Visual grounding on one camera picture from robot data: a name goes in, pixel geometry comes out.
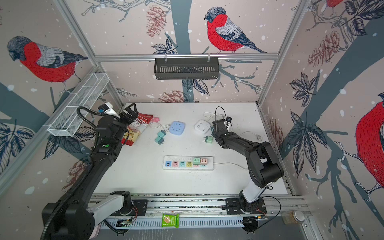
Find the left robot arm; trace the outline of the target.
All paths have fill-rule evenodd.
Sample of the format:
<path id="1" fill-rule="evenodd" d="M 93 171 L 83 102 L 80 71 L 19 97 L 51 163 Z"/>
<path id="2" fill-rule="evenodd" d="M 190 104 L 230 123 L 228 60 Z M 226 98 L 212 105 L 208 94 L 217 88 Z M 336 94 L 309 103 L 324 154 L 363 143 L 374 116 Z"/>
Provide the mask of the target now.
<path id="1" fill-rule="evenodd" d="M 98 125 L 89 123 L 96 131 L 94 147 L 88 166 L 75 184 L 56 203 L 44 207 L 42 240 L 87 240 L 98 225 L 96 214 L 87 209 L 88 203 L 103 175 L 117 160 L 128 126 L 139 116 L 134 103 L 116 116 L 107 114 L 106 107 L 100 106 L 98 112 L 77 108 L 81 119 L 85 118 L 83 112 L 100 116 Z"/>

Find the white multicolour power strip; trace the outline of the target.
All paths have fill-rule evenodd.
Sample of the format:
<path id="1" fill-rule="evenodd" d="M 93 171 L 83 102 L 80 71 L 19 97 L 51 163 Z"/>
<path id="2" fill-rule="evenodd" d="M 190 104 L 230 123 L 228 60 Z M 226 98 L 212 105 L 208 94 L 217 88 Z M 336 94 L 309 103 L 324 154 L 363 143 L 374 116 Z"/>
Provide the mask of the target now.
<path id="1" fill-rule="evenodd" d="M 193 165 L 193 158 L 207 158 L 208 164 Z M 165 156 L 162 164 L 163 170 L 170 171 L 213 171 L 214 158 L 206 156 Z"/>

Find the pink USB charger plug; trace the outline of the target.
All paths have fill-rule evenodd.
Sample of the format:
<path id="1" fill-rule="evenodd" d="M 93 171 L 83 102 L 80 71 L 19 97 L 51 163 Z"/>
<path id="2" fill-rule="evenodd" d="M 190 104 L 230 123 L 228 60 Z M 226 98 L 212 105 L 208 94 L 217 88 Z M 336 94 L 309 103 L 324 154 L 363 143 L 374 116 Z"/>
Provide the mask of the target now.
<path id="1" fill-rule="evenodd" d="M 206 166 L 208 164 L 208 159 L 207 158 L 201 158 L 200 159 L 200 165 Z"/>

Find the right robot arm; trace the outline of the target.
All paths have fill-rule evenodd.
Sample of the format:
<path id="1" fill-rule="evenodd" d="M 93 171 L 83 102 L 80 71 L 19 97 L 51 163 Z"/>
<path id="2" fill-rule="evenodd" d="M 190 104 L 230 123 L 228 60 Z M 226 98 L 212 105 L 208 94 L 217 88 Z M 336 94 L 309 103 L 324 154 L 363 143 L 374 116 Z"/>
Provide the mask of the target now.
<path id="1" fill-rule="evenodd" d="M 239 202 L 244 213 L 251 213 L 261 203 L 261 195 L 272 190 L 272 183 L 284 176 L 283 167 L 270 143 L 252 142 L 229 132 L 224 119 L 214 121 L 213 127 L 213 137 L 221 148 L 234 150 L 246 158 L 251 180 L 240 192 Z"/>

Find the green charger plug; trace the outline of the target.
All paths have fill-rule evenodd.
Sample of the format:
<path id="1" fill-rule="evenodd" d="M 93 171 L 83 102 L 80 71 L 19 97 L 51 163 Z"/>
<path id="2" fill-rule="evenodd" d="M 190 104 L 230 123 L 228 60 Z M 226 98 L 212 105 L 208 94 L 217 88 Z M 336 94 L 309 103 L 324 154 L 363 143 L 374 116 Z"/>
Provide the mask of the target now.
<path id="1" fill-rule="evenodd" d="M 201 164 L 201 159 L 200 158 L 193 158 L 193 165 L 197 166 Z"/>
<path id="2" fill-rule="evenodd" d="M 205 143 L 208 143 L 208 144 L 212 144 L 213 140 L 214 140 L 214 138 L 213 138 L 212 136 L 205 136 L 205 137 L 203 138 L 203 141 L 204 141 Z"/>
<path id="3" fill-rule="evenodd" d="M 166 134 L 167 134 L 166 131 L 161 130 L 161 131 L 158 132 L 158 137 L 159 138 L 163 138 Z"/>

